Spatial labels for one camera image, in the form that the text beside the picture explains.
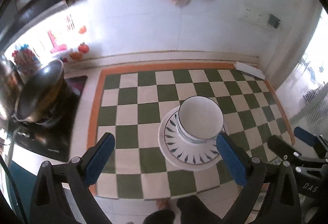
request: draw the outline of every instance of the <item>cup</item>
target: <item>cup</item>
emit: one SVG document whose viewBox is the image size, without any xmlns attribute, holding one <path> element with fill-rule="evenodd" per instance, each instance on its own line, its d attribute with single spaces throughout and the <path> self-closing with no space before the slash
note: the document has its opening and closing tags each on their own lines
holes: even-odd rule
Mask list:
<svg viewBox="0 0 328 224">
<path fill-rule="evenodd" d="M 204 96 L 187 98 L 177 113 L 178 134 L 187 142 L 202 144 L 216 138 L 223 128 L 219 106 Z"/>
</svg>

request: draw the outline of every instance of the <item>white saucer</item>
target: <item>white saucer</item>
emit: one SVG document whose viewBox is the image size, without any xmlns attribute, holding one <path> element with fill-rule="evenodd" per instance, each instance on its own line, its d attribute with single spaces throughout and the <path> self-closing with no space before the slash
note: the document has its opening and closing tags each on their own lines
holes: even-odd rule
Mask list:
<svg viewBox="0 0 328 224">
<path fill-rule="evenodd" d="M 176 127 L 175 118 L 179 107 L 168 112 L 159 126 L 158 142 L 162 154 L 172 165 L 187 171 L 200 171 L 212 167 L 222 160 L 216 148 L 216 138 L 204 144 L 191 144 L 184 140 L 177 133 Z"/>
</svg>

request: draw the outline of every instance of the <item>electrical outlet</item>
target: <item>electrical outlet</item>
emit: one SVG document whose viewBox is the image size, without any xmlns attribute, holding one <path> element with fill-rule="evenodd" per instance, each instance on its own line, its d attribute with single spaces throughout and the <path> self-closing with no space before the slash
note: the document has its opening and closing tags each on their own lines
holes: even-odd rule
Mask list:
<svg viewBox="0 0 328 224">
<path fill-rule="evenodd" d="M 265 29 L 270 28 L 268 25 L 269 14 L 256 7 L 242 5 L 238 13 L 238 19 Z"/>
</svg>

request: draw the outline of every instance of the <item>checkered placemat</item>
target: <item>checkered placemat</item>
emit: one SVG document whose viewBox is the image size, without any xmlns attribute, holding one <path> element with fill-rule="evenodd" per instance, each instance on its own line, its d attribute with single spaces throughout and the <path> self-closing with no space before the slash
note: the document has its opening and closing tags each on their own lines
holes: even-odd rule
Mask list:
<svg viewBox="0 0 328 224">
<path fill-rule="evenodd" d="M 162 155 L 157 133 L 161 120 L 186 98 L 211 98 L 224 114 L 227 133 L 250 156 L 276 157 L 267 146 L 287 127 L 264 81 L 237 70 L 148 71 L 106 76 L 98 115 L 98 139 L 105 132 L 116 146 L 97 183 L 110 198 L 156 199 L 185 196 L 232 180 L 224 162 L 199 172 L 183 171 Z"/>
</svg>

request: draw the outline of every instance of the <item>orange border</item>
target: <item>orange border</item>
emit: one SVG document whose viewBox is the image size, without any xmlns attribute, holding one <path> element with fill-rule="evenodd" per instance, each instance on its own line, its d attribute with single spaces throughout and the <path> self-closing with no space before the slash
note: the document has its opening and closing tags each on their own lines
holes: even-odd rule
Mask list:
<svg viewBox="0 0 328 224">
<path fill-rule="evenodd" d="M 154 70 L 175 70 L 175 69 L 206 69 L 206 68 L 215 68 L 215 69 L 235 69 L 234 64 L 232 63 L 155 63 L 155 64 L 145 64 L 145 65 L 121 65 L 121 66 L 113 66 L 109 68 L 105 68 L 101 71 L 99 76 L 99 81 L 96 88 L 95 97 L 93 100 L 92 108 L 91 108 L 91 116 L 89 121 L 89 129 L 88 129 L 88 141 L 87 141 L 87 149 L 95 146 L 97 139 L 97 120 L 98 120 L 98 112 L 101 105 L 103 87 L 105 83 L 105 78 L 109 74 L 123 74 L 123 73 L 133 73 L 133 72 L 144 72 L 144 71 L 154 71 Z M 287 116 L 278 100 L 276 93 L 273 88 L 269 84 L 267 80 L 264 81 L 267 85 L 269 91 L 273 94 L 273 97 L 276 100 L 279 111 L 287 125 L 288 133 L 291 137 L 292 144 L 295 143 L 294 134 L 292 133 L 290 124 L 288 122 Z M 89 187 L 90 192 L 93 195 L 97 194 L 96 185 L 91 185 Z"/>
</svg>

